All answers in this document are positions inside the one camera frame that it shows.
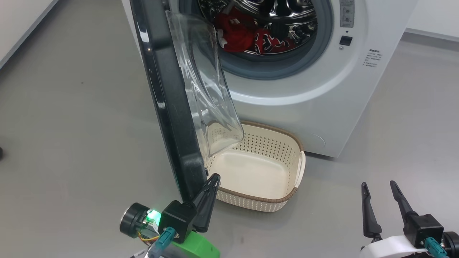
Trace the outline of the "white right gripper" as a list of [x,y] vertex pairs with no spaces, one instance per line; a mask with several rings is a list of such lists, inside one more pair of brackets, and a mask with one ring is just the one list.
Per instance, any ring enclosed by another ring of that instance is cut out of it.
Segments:
[[[403,223],[408,223],[410,216],[418,216],[407,201],[396,181],[391,180],[392,195],[398,204]],[[360,251],[360,258],[431,258],[426,248],[416,248],[404,235],[382,239],[382,228],[377,223],[372,208],[371,194],[366,182],[361,184],[363,235],[372,242]]]

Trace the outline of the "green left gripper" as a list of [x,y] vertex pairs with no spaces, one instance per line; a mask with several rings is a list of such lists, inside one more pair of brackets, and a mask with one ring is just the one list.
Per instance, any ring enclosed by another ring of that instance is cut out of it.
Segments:
[[[192,202],[185,202],[185,214],[195,214],[195,231],[207,231],[220,186],[220,175],[213,174]],[[220,251],[203,235],[194,231],[187,237],[174,239],[169,245],[169,258],[220,258]]]

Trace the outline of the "round glass washing machine door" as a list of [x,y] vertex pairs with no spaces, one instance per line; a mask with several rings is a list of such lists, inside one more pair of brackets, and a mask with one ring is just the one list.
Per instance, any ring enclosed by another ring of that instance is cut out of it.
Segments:
[[167,10],[166,0],[129,0],[133,27],[174,178],[183,201],[208,179],[205,162],[244,137],[226,85],[217,32]]

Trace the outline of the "plain red garment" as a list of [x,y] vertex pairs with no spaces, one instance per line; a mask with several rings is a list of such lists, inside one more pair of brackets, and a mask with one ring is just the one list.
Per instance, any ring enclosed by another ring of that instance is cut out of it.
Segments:
[[228,13],[221,11],[214,19],[220,46],[226,52],[243,52],[252,49],[258,26],[252,16],[233,7]]

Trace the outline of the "red jersey with black print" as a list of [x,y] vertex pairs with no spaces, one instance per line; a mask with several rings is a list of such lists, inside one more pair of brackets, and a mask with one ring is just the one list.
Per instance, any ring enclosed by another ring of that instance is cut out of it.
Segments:
[[297,45],[290,38],[280,40],[271,36],[268,29],[259,28],[254,33],[254,52],[256,55],[280,54],[295,49]]

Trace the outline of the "cream perforated laundry basket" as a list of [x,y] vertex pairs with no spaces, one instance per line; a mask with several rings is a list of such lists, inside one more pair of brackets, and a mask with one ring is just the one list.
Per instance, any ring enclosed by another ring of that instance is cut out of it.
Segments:
[[238,145],[205,161],[208,173],[220,175],[217,199],[245,209],[276,212],[294,196],[303,178],[306,156],[290,132],[243,121]]

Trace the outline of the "white front-load washing machine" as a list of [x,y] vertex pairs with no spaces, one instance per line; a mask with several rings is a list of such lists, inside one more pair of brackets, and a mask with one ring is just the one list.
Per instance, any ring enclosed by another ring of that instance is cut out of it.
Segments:
[[[121,1],[138,44],[129,0]],[[167,10],[181,13],[178,0],[166,1]],[[251,80],[233,75],[223,69],[219,57],[241,124],[249,121],[286,130],[300,140],[306,152],[338,157],[387,67],[417,2],[355,0],[354,27],[343,28],[339,0],[332,0],[333,31],[325,52],[303,72],[280,80]],[[306,132],[322,137],[325,147],[308,148],[303,138]]]

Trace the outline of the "steel washer drum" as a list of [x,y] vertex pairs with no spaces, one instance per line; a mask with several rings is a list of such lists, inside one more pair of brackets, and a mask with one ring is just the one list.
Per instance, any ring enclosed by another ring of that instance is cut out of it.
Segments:
[[[202,16],[212,24],[218,13],[228,13],[235,7],[252,16],[257,29],[268,29],[271,36],[280,40],[288,37],[295,41],[295,49],[310,42],[317,31],[317,15],[311,0],[197,0],[197,3]],[[254,47],[231,53],[256,55]]]

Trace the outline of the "round white filter cover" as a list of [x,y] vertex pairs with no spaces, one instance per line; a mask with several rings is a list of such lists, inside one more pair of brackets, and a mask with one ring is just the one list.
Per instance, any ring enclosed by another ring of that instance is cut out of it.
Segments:
[[304,142],[308,148],[323,148],[326,145],[325,140],[313,133],[306,132],[304,135]]

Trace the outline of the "grey warning sticker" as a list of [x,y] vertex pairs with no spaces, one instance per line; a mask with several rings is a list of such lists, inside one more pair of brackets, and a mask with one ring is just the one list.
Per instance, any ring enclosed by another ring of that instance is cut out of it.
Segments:
[[340,3],[340,26],[353,28],[355,18],[355,0],[339,0]]

